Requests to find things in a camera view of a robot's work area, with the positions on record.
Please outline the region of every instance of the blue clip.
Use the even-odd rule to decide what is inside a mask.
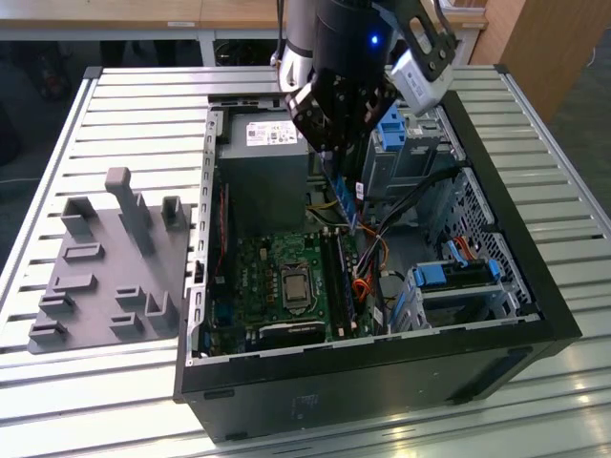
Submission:
[[[496,260],[488,260],[488,268],[490,269],[490,273],[493,276],[495,281],[500,280],[500,267],[498,266],[498,262]]]
[[[420,287],[424,284],[424,277],[420,271],[420,267],[413,269],[413,277],[416,280],[416,286]]]
[[[453,241],[450,240],[448,242],[448,247],[450,248],[450,251],[452,252],[452,256],[454,256],[456,261],[460,262],[460,265],[462,265],[463,267],[467,267],[469,265],[469,263],[466,262],[462,256],[460,256],[460,253],[458,253],[458,250],[456,249],[456,245],[454,245]]]
[[[405,144],[405,118],[399,113],[396,105],[389,110],[378,122],[378,133],[382,140],[384,151],[401,151]]]
[[[443,266],[441,264],[425,264],[418,266],[418,269],[424,276],[425,284],[445,284],[446,274],[443,273]]]

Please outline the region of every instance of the black cable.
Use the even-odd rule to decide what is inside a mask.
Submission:
[[[280,60],[280,48],[283,45],[284,0],[276,0],[276,15],[278,16],[278,43],[276,44],[276,60]]]
[[[376,302],[374,306],[382,312],[382,334],[386,334],[387,308],[384,304],[384,294],[382,294],[382,286],[380,285],[380,250],[375,250],[373,255],[373,288]]]
[[[388,231],[388,229],[395,222],[397,222],[405,212],[410,210],[411,207],[418,203],[418,201],[422,198],[422,196],[424,196],[431,186],[444,179],[456,177],[462,170],[463,166],[466,165],[467,164],[464,162],[459,162],[458,165],[454,167],[449,167],[430,174],[428,177],[420,181],[406,196],[400,198],[392,205],[389,212],[382,218],[380,224],[378,224],[375,232],[376,239],[373,241],[373,245],[370,246],[369,251],[365,254],[365,257],[359,261],[359,276],[363,276],[367,266],[370,264],[371,256],[377,250],[377,244],[380,238],[384,236],[386,231]]]
[[[316,218],[318,218],[320,221],[322,221],[324,224],[326,224],[327,226],[337,226],[337,225],[342,225],[344,224],[344,222],[341,221],[331,221],[330,219],[323,217],[323,215],[321,215],[319,212],[317,212],[314,209],[308,208],[307,211],[309,213],[311,213],[312,215],[314,215]]]
[[[439,1],[440,0],[434,0],[433,1],[434,5],[435,5],[435,12],[437,13],[437,17],[439,18],[439,22],[441,23],[443,28],[446,30],[448,35],[453,39],[453,41],[455,43],[456,35],[454,35],[454,32],[452,30],[452,26],[450,25],[450,21],[446,17],[446,14],[443,12],[443,10],[441,8],[441,4],[439,3]]]
[[[378,226],[377,233],[382,234],[388,227],[398,221],[401,216],[411,209],[418,200],[429,190],[431,186],[444,179],[456,177],[462,170],[463,164],[449,167],[447,169],[439,170],[428,177],[420,181],[415,188],[413,188],[409,194],[397,200],[394,205],[390,208],[390,211],[382,219]]]
[[[400,281],[405,281],[405,275],[403,275],[401,272],[397,272],[396,270],[389,270],[389,276],[396,277]]]

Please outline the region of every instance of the green circuit board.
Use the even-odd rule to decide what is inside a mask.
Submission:
[[[319,237],[319,233],[309,233],[240,239],[232,288],[233,306],[228,309],[226,304],[220,304],[215,310],[216,318],[223,318],[233,328],[244,328],[246,333],[273,323],[324,322],[326,340],[333,341]],[[353,237],[343,237],[343,249],[346,265],[355,265],[358,253]],[[306,293],[297,289],[300,295],[306,296],[301,302],[287,300],[295,298],[290,296],[288,279],[291,277],[298,278],[307,289]],[[355,337],[368,335],[369,313],[357,322]],[[243,343],[231,333],[220,334],[216,341],[221,354],[244,351]]]

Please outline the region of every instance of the cable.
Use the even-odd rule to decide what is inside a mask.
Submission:
[[[464,164],[460,164],[439,170],[420,181],[406,196],[400,198],[392,205],[389,212],[378,226],[378,234],[382,234],[389,226],[398,221],[435,183],[444,179],[456,177],[462,171],[463,165]]]
[[[467,260],[476,260],[477,259],[477,256],[474,255],[473,251],[471,251],[471,248],[469,248],[469,244],[467,243],[464,236],[454,237],[453,241],[458,243],[458,245],[460,246],[460,249],[465,254],[465,257],[467,258]]]
[[[316,210],[314,210],[313,208],[308,208],[306,207],[307,211],[321,224],[323,224],[324,226],[331,226],[331,227],[348,227],[347,224],[342,223],[342,222],[333,222],[330,219],[327,219],[325,217],[323,217],[320,213],[318,213]]]
[[[456,36],[454,35],[454,32],[452,30],[452,26],[450,25],[450,21],[448,20],[448,18],[446,17],[446,14],[443,12],[443,9],[441,8],[441,4],[439,3],[439,0],[433,0],[433,2],[434,2],[434,5],[435,5],[435,13],[437,14],[437,17],[439,18],[439,22],[441,23],[443,28],[446,30],[448,35],[455,42],[456,41]]]
[[[592,64],[594,64],[594,61],[596,60],[596,48],[592,48],[592,59],[590,59],[590,62],[588,62],[588,65],[585,66],[586,69],[589,69]]]
[[[420,181],[406,196],[397,200],[390,207],[387,215],[382,219],[382,222],[377,227],[375,232],[375,240],[373,244],[366,250],[359,262],[356,264],[356,272],[358,277],[363,277],[367,266],[370,263],[371,255],[374,253],[378,242],[388,232],[390,226],[398,221],[401,216],[411,209],[424,194],[438,181],[456,177],[462,170],[463,164],[439,170]]]
[[[276,0],[276,15],[278,16],[278,43],[276,44],[276,66],[280,68],[280,48],[283,45],[284,0]]]
[[[20,183],[22,181],[40,181],[40,178],[12,178],[0,181],[0,184]]]
[[[328,202],[328,203],[314,203],[314,204],[307,205],[306,208],[308,210],[326,210],[334,206],[336,203],[337,203],[337,200],[333,200],[332,202]]]
[[[373,257],[373,290],[375,292],[375,306],[382,312],[382,334],[386,334],[387,308],[384,304],[384,295],[380,285],[380,253],[377,251]]]
[[[396,277],[400,281],[405,281],[405,275],[403,275],[401,272],[397,272],[396,270],[389,270],[387,272],[390,277]]]

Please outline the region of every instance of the aluminum profile table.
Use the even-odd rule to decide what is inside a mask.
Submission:
[[[583,332],[485,401],[215,446],[171,400],[177,340],[26,351],[68,196],[127,166],[147,203],[198,202],[207,95],[276,90],[268,68],[105,70],[83,80],[0,278],[0,455],[594,456],[611,437],[611,224],[509,75],[458,69],[466,105]],[[185,270],[191,270],[189,260]]]

